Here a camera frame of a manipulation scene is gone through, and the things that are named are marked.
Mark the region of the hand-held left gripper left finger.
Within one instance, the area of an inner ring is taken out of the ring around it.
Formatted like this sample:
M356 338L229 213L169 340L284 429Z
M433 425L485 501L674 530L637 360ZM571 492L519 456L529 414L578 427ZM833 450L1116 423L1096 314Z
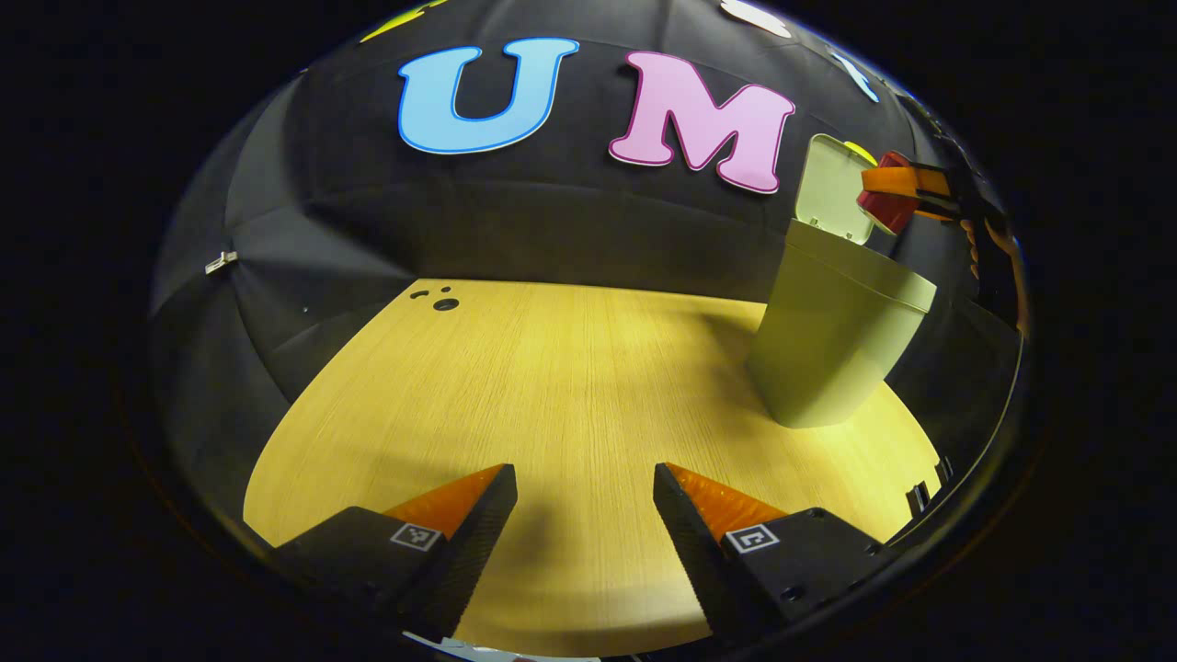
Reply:
M270 561L320 611L438 642L454 636L517 497L516 470L501 462L384 512L343 508Z

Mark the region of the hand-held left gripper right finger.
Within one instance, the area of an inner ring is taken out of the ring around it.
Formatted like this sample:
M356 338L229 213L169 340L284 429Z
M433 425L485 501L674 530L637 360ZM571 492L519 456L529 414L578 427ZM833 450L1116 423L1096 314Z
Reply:
M714 638L747 646L847 600L887 567L887 545L827 511L786 514L660 462L653 503Z

